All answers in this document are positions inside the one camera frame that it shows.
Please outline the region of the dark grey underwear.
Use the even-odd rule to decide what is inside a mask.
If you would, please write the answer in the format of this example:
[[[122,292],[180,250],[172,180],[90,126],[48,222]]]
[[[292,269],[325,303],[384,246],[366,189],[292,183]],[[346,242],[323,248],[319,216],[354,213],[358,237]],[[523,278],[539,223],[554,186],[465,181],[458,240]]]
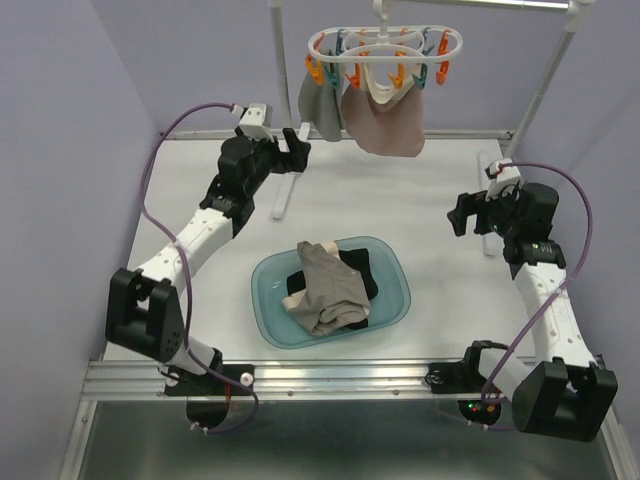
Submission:
[[[318,85],[307,73],[298,94],[298,110],[302,122],[309,122],[328,142],[342,140],[343,117],[340,111],[342,85],[334,89],[325,80]]]

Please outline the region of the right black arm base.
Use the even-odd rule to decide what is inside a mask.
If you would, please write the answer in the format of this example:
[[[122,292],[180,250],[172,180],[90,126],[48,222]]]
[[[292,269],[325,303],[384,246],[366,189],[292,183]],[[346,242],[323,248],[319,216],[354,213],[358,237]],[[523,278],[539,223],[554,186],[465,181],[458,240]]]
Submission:
[[[432,362],[427,366],[425,383],[435,395],[480,394],[486,379],[468,362]],[[510,425],[499,425],[502,404],[484,403],[481,399],[463,398],[457,401],[458,410],[468,425],[486,430],[513,430]]]

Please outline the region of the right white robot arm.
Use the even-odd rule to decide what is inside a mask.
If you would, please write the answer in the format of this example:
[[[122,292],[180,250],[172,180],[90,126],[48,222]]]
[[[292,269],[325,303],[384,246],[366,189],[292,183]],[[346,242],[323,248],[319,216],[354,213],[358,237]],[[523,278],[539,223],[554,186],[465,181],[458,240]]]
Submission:
[[[496,233],[529,317],[536,364],[529,368],[513,348],[475,341],[457,366],[469,391],[499,390],[522,433],[592,441],[618,390],[613,371],[600,367],[581,337],[567,293],[561,247],[551,240],[558,192],[540,183],[462,193],[448,212],[456,236],[475,217],[475,233]]]

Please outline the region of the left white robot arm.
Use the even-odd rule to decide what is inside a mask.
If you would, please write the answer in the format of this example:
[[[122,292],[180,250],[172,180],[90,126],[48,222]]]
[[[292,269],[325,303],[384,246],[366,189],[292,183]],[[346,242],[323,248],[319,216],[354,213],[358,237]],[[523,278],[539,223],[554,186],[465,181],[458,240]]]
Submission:
[[[294,130],[276,138],[243,133],[225,140],[218,173],[193,217],[168,244],[134,270],[117,270],[109,285],[105,336],[108,342],[194,375],[222,374],[219,350],[190,335],[193,278],[221,247],[235,238],[255,210],[254,195],[271,174],[301,173],[311,146]]]

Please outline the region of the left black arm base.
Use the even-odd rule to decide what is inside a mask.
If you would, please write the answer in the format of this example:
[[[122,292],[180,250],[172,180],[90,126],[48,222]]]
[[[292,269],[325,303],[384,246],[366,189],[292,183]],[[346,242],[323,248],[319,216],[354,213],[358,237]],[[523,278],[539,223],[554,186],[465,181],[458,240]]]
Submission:
[[[186,400],[185,413],[192,430],[228,433],[249,423],[257,411],[252,364],[222,366],[221,375],[226,379],[208,373],[195,375],[175,366],[161,366],[158,372],[165,381],[163,394]]]

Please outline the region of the pink underwear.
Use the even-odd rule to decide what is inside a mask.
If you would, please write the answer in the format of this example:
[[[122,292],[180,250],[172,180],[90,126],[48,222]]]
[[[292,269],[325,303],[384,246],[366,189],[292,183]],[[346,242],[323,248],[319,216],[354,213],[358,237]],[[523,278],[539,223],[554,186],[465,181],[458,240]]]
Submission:
[[[423,97],[416,86],[386,104],[378,104],[369,92],[349,86],[340,111],[346,132],[367,153],[416,157],[424,148]]]

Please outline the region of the white clip hanger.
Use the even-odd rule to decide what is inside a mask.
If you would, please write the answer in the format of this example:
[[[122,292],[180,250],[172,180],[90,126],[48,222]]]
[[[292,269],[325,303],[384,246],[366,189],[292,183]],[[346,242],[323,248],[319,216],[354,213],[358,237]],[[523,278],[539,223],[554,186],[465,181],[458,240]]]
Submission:
[[[463,36],[443,25],[390,24],[389,1],[375,1],[373,27],[334,27],[308,40],[305,67],[316,84],[341,82],[371,94],[379,103],[415,87],[422,91],[435,72],[444,85],[451,61],[462,50]]]

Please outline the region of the teal plastic basin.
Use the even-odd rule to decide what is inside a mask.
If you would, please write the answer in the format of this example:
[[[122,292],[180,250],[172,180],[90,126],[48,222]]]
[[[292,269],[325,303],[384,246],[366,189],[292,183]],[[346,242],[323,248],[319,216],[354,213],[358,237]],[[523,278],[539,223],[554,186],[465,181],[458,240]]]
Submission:
[[[370,272],[378,287],[377,295],[370,301],[369,325],[361,330],[341,329],[326,336],[313,336],[300,326],[282,305],[288,294],[287,279],[301,270],[297,252],[289,250],[262,260],[251,277],[256,324],[268,343],[286,350],[306,348],[389,327],[405,317],[411,305],[411,293],[391,247],[371,236],[340,239],[336,246],[342,252],[365,249],[369,253]]]

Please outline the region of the aluminium mounting rail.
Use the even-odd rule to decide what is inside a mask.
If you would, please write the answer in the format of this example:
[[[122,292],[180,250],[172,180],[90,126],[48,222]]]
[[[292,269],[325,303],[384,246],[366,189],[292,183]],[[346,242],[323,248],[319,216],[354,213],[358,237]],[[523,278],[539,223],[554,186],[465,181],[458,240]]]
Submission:
[[[252,360],[253,390],[262,402],[476,399],[475,393],[434,394],[425,382],[429,359]],[[89,364],[83,401],[179,400],[153,361],[103,360]]]

